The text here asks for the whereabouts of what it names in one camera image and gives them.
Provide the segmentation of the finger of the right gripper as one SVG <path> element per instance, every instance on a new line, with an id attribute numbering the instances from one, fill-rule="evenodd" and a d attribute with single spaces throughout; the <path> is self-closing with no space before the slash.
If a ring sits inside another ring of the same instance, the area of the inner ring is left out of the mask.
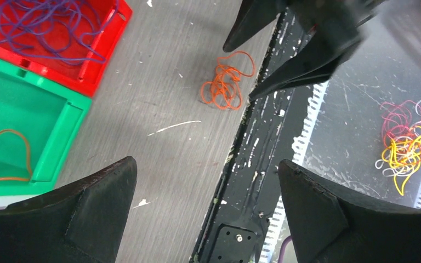
<path id="1" fill-rule="evenodd" d="M 243 0 L 223 51 L 233 52 L 272 23 L 287 7 L 284 0 Z"/>
<path id="2" fill-rule="evenodd" d="M 250 101 L 284 89 L 319 84 L 329 80 L 337 68 L 359 47 L 358 31 L 316 32 L 295 57 L 286 61 L 250 93 Z"/>

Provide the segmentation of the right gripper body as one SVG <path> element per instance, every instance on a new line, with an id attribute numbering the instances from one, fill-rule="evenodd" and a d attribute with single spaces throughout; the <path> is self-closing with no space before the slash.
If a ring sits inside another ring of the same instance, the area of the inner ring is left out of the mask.
<path id="1" fill-rule="evenodd" d="M 358 35 L 359 47 L 365 37 L 359 27 L 376 15 L 376 9 L 384 1 L 287 1 L 305 34 L 311 39 L 318 31 L 326 37 L 336 37 L 335 30 L 327 30 L 328 22 L 337 22 L 341 30 L 352 30 Z"/>

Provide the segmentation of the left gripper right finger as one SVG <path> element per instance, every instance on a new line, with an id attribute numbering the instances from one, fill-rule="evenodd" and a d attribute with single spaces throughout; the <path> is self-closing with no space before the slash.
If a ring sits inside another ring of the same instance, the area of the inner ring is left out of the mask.
<path id="1" fill-rule="evenodd" d="M 365 195 L 287 159 L 278 178 L 299 262 L 421 262 L 421 209 Z"/>

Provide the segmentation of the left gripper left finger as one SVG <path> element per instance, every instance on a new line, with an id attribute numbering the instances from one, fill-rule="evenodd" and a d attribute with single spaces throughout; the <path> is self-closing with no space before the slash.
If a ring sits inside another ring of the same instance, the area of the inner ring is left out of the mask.
<path id="1" fill-rule="evenodd" d="M 133 200 L 136 160 L 0 210 L 0 262 L 115 262 Z"/>

